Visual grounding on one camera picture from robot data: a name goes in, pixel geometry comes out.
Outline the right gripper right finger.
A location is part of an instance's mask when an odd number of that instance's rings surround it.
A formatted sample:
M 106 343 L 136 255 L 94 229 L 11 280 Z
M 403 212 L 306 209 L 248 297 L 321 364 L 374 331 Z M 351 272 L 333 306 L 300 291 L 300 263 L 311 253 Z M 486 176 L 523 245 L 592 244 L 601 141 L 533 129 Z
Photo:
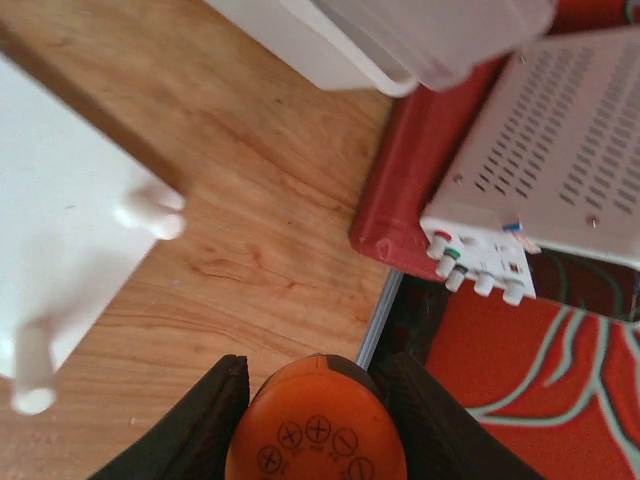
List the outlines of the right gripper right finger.
M 399 432 L 410 479 L 541 479 L 412 355 L 374 360 L 369 374 Z

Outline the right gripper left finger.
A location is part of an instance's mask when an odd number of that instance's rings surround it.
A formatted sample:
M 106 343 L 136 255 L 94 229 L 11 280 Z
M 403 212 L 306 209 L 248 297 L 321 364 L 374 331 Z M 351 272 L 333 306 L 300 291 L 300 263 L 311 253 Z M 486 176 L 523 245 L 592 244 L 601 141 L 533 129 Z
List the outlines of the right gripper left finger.
M 249 405 L 248 362 L 223 356 L 145 435 L 93 479 L 222 479 Z

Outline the orange black screwdriver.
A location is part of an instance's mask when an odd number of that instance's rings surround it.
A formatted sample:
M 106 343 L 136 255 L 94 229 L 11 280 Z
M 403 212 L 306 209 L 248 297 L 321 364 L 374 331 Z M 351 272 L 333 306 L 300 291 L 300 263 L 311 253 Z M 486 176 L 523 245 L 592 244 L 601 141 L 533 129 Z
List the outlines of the orange black screwdriver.
M 316 354 L 263 383 L 234 431 L 224 476 L 397 480 L 408 469 L 372 378 L 347 358 Z

